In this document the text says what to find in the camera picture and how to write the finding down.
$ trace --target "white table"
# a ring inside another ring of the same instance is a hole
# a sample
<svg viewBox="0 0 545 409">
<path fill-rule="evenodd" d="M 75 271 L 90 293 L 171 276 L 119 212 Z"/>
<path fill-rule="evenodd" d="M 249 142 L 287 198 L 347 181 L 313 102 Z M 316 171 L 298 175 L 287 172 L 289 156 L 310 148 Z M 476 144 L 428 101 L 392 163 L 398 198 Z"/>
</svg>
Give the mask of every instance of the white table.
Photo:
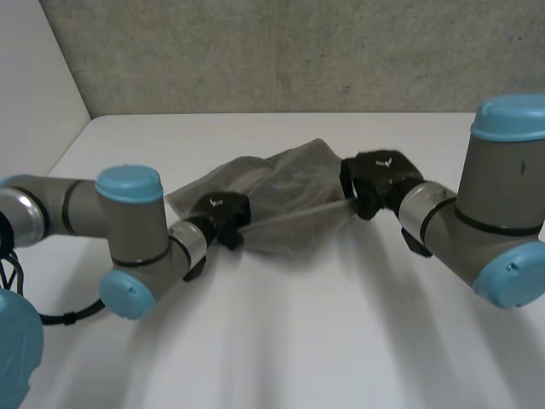
<svg viewBox="0 0 545 409">
<path fill-rule="evenodd" d="M 323 138 L 342 157 L 396 148 L 456 188 L 472 114 L 157 115 L 90 123 L 52 176 L 148 164 L 166 192 L 240 155 Z M 170 222 L 175 220 L 169 212 Z M 223 249 L 145 319 L 100 314 L 47 328 L 23 407 L 545 407 L 545 298 L 480 300 L 409 252 L 391 213 L 343 228 L 309 263 Z M 40 312 L 93 302 L 106 242 L 53 237 L 20 253 Z"/>
</svg>

